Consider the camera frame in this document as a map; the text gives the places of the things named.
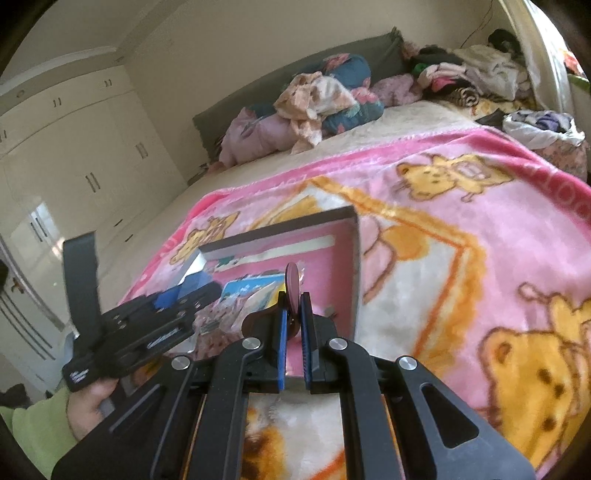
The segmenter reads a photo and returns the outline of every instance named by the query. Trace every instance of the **gray headboard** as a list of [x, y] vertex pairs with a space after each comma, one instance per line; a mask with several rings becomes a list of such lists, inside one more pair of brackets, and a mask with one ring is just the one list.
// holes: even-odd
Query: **gray headboard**
[[406, 73], [407, 67], [402, 59], [401, 47], [402, 35], [394, 27], [389, 34], [329, 48], [268, 73], [193, 117], [193, 124], [201, 134], [203, 147], [210, 159], [217, 160], [216, 140], [226, 133], [228, 126], [243, 107], [253, 103], [275, 102], [281, 94], [281, 89], [296, 73], [329, 55], [341, 52], [363, 55], [371, 68], [372, 83]]

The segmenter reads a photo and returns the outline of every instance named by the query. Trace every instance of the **ceiling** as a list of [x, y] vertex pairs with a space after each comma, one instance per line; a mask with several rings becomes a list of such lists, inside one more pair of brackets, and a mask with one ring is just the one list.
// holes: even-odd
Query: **ceiling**
[[0, 85], [55, 59], [115, 51], [160, 0], [57, 0], [8, 63]]

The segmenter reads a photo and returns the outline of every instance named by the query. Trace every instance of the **cable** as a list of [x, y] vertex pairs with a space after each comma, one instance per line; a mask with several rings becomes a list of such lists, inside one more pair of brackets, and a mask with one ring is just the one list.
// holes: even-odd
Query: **cable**
[[[494, 12], [492, 12], [492, 5], [494, 3], [495, 0], [491, 0], [491, 4], [488, 7], [488, 10], [486, 11], [486, 13], [484, 14], [484, 17], [482, 17], [482, 22], [480, 22], [480, 25], [478, 25], [478, 27], [476, 27], [476, 29], [474, 30], [474, 32], [472, 32], [470, 35], [468, 35], [468, 38], [464, 40], [464, 43], [460, 46], [460, 48], [464, 48], [464, 45], [466, 44], [466, 42], [468, 40], [470, 40], [470, 37], [472, 35], [474, 35], [477, 31], [482, 30], [485, 26], [487, 26], [491, 20], [492, 17], [495, 16]], [[491, 14], [491, 17], [487, 20], [487, 22], [485, 23], [486, 17], [488, 16], [488, 14]]]

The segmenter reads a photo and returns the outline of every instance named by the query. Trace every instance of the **blue gripper pad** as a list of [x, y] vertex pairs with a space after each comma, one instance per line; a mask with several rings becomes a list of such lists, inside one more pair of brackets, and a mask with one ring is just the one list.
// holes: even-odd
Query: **blue gripper pad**
[[156, 300], [152, 303], [156, 310], [167, 309], [174, 305], [178, 298], [178, 292], [181, 290], [181, 285], [176, 285], [173, 288], [163, 291]]
[[281, 311], [279, 351], [277, 352], [277, 387], [285, 389], [285, 362], [287, 360], [287, 309]]
[[308, 332], [307, 315], [302, 306], [301, 312], [301, 356], [304, 367], [304, 382], [306, 383], [306, 390], [310, 390], [312, 383], [312, 358], [310, 353], [310, 338]]
[[195, 272], [190, 275], [187, 275], [181, 283], [181, 289], [178, 292], [177, 299], [182, 299], [186, 297], [190, 293], [194, 292], [198, 288], [207, 285], [212, 280], [212, 276], [204, 271]]

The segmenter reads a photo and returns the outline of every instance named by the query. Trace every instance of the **cabinet door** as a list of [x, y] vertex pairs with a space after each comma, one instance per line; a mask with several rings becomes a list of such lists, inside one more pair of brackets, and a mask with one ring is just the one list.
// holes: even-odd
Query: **cabinet door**
[[14, 199], [34, 217], [34, 225], [51, 246], [96, 227], [103, 217], [89, 179], [68, 156], [67, 139], [57, 121], [14, 148], [5, 158]]
[[47, 90], [19, 103], [0, 117], [0, 157], [58, 118]]
[[12, 198], [0, 168], [0, 234], [23, 275], [46, 306], [62, 323], [70, 314], [61, 265], [61, 244], [51, 244], [36, 228], [34, 219]]
[[46, 91], [59, 117], [132, 89], [125, 67], [111, 67], [61, 82]]
[[164, 148], [138, 95], [129, 92], [107, 100], [125, 147], [126, 158], [135, 167], [161, 208], [187, 188]]
[[9, 359], [16, 358], [54, 390], [61, 379], [63, 354], [32, 329], [15, 303], [0, 292], [0, 349]]
[[58, 121], [65, 155], [79, 177], [90, 179], [101, 210], [97, 228], [120, 208], [142, 203], [148, 193], [126, 158], [107, 102], [99, 102]]

